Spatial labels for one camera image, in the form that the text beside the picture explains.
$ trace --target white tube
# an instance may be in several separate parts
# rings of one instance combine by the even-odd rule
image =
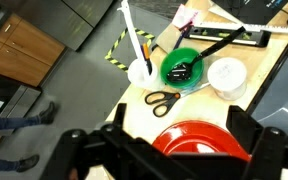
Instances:
[[[131,12],[130,12],[130,8],[129,8],[127,0],[123,0],[121,2],[121,5],[122,5],[122,7],[118,8],[117,10],[122,11],[124,14],[128,33],[130,34],[130,38],[131,38],[137,59],[145,62],[145,59],[144,59],[144,56],[143,56],[142,50],[141,50],[141,45],[140,45],[138,38],[137,38],[137,35],[135,33],[135,29],[134,29],[134,25],[133,25],[133,21],[132,21],[132,17],[131,17]],[[147,73],[145,73],[145,77],[148,77],[148,76],[149,76],[149,73],[147,71]]]

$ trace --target gray floor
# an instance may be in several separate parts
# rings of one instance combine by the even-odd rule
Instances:
[[[120,96],[128,87],[127,74],[104,59],[120,33],[125,29],[124,18],[113,6],[80,52],[68,51],[43,84],[43,95],[28,115],[44,109],[55,101],[59,110],[55,122],[49,126],[35,126],[17,130],[0,143],[0,158],[17,160],[40,154],[38,165],[25,173],[0,172],[0,179],[38,179],[60,135],[72,128],[91,132],[104,121]],[[134,25],[154,35],[160,34],[170,20],[157,14],[131,7]],[[113,57],[125,65],[135,59],[127,35],[114,51]]]

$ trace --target wooden table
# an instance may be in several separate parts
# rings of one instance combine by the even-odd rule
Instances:
[[[218,15],[208,12],[209,6],[207,2],[207,0],[188,0],[186,6],[202,10],[202,14],[199,15],[205,21],[229,22]],[[288,11],[288,4],[283,9]],[[287,19],[288,15],[280,11],[270,21],[269,25],[287,26]],[[198,43],[201,49],[213,44],[207,41],[190,41]],[[266,48],[228,45],[215,55],[216,57],[230,56],[237,58],[247,67],[247,90],[236,101],[225,101],[215,94],[212,87],[207,87],[180,99],[166,116],[157,118],[152,113],[153,106],[149,106],[144,102],[144,98],[149,91],[131,84],[119,100],[119,103],[127,103],[123,129],[132,137],[142,137],[149,143],[152,143],[168,126],[184,120],[207,121],[226,129],[225,122],[229,105],[238,105],[243,109],[249,106],[287,43],[288,35],[272,34]],[[156,48],[151,54],[151,60],[157,66],[160,66],[166,54],[161,48]],[[114,119],[115,111],[116,106],[108,116],[107,121]]]

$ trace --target paper cup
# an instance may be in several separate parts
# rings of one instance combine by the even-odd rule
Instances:
[[[137,87],[150,91],[159,91],[164,89],[165,83],[159,76],[156,65],[152,63],[152,73],[148,75],[147,66],[144,61],[134,60],[128,68],[127,77],[129,81]]]
[[[234,58],[215,61],[207,72],[207,78],[216,94],[225,100],[236,100],[246,90],[246,68]]]

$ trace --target red plate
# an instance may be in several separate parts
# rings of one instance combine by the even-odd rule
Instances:
[[[173,152],[225,152],[246,161],[250,160],[249,155],[231,134],[204,121],[174,124],[155,139],[153,146],[165,155]]]

